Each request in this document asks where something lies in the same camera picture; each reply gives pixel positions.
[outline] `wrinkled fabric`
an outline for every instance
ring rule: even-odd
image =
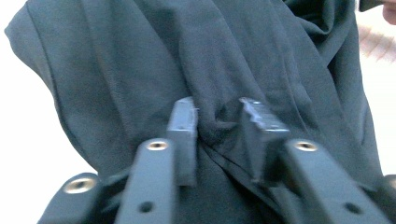
[[[354,4],[32,0],[6,34],[101,177],[130,166],[143,141],[165,137],[174,102],[192,96],[198,187],[181,190],[178,222],[280,223],[249,178],[240,97],[268,105],[291,137],[321,143],[364,188],[381,177]]]

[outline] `white surface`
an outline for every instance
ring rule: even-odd
[[[24,0],[0,2],[0,30],[23,4]],[[3,32],[0,64],[0,223],[36,223],[65,180],[92,168],[68,142],[50,92],[13,54]],[[395,70],[373,62],[363,65],[384,173],[396,174]]]

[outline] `clothing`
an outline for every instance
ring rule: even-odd
[[[364,188],[382,176],[354,1],[32,0],[6,33],[101,177],[165,137],[174,102],[192,96],[198,187],[181,190],[177,223],[281,222],[249,179],[240,97],[268,105],[291,137],[321,143]]]

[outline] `dark cloth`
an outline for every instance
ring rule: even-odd
[[[382,176],[354,1],[32,0],[6,33],[101,177],[165,137],[174,102],[192,96],[199,181],[181,190],[178,223],[280,222],[250,182],[240,97],[267,104],[292,137],[321,143],[361,186]]]

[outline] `hand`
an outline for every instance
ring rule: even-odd
[[[396,25],[396,0],[383,0],[384,9],[382,15],[384,19],[392,25]]]

